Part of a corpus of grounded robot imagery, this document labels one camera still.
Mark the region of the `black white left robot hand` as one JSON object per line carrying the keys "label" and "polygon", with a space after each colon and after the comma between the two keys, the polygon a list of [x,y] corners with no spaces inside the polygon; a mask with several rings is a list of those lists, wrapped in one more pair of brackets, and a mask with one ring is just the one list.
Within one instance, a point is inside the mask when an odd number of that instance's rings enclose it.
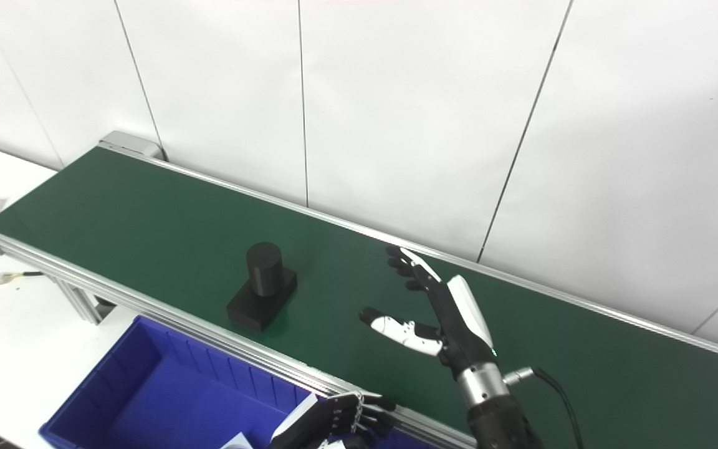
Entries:
{"label": "black white left robot hand", "polygon": [[373,448],[396,426],[396,404],[361,390],[310,394],[274,430],[268,448]]}

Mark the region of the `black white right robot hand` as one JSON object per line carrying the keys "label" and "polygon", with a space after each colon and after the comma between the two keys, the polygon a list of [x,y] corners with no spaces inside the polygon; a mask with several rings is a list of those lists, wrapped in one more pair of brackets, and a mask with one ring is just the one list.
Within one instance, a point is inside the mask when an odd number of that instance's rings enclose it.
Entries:
{"label": "black white right robot hand", "polygon": [[393,317],[373,307],[359,313],[362,323],[408,349],[438,358],[454,379],[465,370],[494,364],[491,335],[466,281],[459,275],[444,281],[407,248],[390,245],[386,253],[388,265],[408,278],[408,290],[425,292],[439,327]]}

